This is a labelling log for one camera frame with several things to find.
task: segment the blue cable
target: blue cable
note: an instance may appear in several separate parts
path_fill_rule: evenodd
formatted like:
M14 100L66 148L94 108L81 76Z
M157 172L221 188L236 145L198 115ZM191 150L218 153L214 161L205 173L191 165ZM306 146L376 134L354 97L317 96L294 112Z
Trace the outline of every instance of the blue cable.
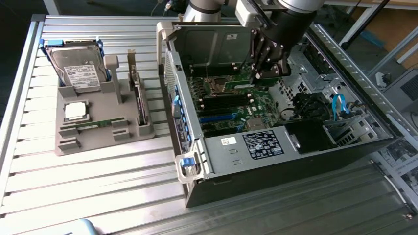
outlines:
M338 100L338 97L341 97L341 111L346 111L346 113L349 114L350 111L346 107L346 97L344 94L337 94L333 98L333 113L334 113L334 121L337 121L337 100Z

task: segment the hard disk drive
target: hard disk drive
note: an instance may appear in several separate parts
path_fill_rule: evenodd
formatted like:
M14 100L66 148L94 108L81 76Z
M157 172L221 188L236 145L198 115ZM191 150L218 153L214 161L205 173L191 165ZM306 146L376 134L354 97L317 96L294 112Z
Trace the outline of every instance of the hard disk drive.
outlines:
M61 78L61 86L74 86L78 93L101 90L110 80L103 64L101 41L50 40L42 47Z

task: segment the barcode sticker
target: barcode sticker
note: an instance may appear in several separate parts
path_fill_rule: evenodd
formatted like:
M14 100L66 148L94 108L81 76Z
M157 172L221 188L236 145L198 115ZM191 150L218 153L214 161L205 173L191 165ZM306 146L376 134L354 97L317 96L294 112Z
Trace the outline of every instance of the barcode sticker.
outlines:
M67 66L65 70L75 88L99 86L99 77L94 65Z
M236 40L238 38L238 34L229 34L228 40Z
M229 138L221 139L221 142L222 142L222 145L230 145L230 144L237 143L237 139L236 139L236 137L229 137Z

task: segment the aluminum table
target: aluminum table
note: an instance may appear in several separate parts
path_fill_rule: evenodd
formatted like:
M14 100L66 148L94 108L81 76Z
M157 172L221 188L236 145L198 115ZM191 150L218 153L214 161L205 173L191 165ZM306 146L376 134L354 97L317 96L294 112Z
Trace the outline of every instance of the aluminum table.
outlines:
M101 234L417 234L417 219L365 161L346 169L186 209L157 71L155 25L162 17L34 18L0 131L0 234L63 234L87 218ZM99 37L127 50L146 81L157 138L58 157L58 76L39 39Z

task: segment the hard drive label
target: hard drive label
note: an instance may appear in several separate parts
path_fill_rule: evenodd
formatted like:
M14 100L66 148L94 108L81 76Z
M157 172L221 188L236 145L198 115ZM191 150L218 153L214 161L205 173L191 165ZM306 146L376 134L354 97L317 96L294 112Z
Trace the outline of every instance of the hard drive label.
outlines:
M99 86L99 77L94 65L67 66L65 70L75 88Z
M252 158L258 160L285 154L281 143L273 131L244 135Z

